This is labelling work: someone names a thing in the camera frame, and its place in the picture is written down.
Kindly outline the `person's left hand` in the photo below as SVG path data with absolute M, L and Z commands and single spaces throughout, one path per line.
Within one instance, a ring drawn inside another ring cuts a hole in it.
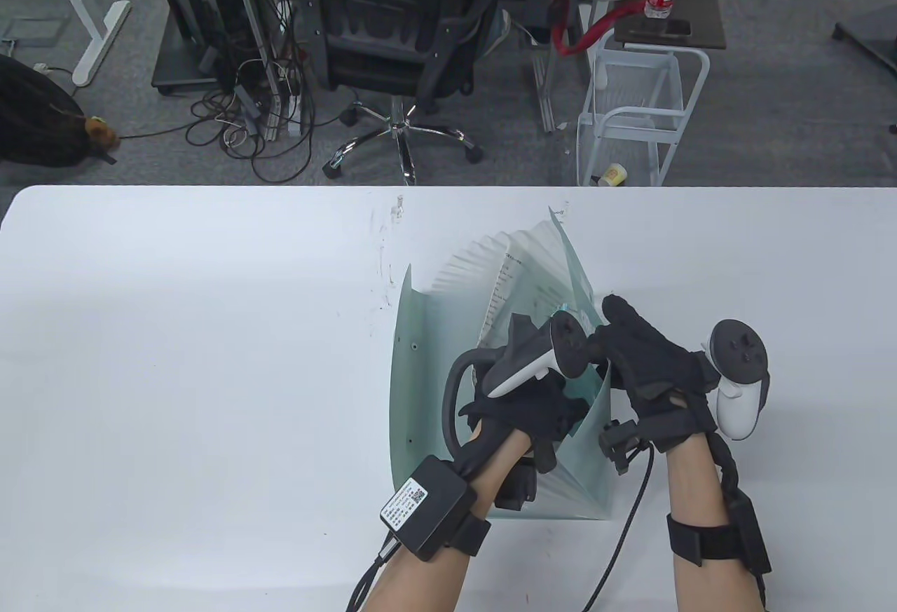
M 471 430 L 479 430 L 495 448 L 515 432 L 528 438 L 529 445 L 522 457 L 530 453 L 535 470 L 547 474 L 557 465 L 556 448 L 589 413 L 591 404 L 586 398 L 571 397 L 566 391 L 567 381 L 556 369 L 548 369 L 541 378 L 532 376 L 519 387 L 500 397 L 490 397 L 484 391 L 485 381 L 475 388 L 474 398 L 456 407 L 456 416 L 467 419 Z

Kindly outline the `person's right hand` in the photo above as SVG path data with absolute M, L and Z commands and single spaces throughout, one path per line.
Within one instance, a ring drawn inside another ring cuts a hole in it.
M 626 392 L 638 438 L 666 453 L 693 435 L 714 433 L 707 400 L 713 385 L 701 353 L 669 341 L 617 294 L 606 295 L 601 310 L 606 323 L 587 339 L 589 361 Z

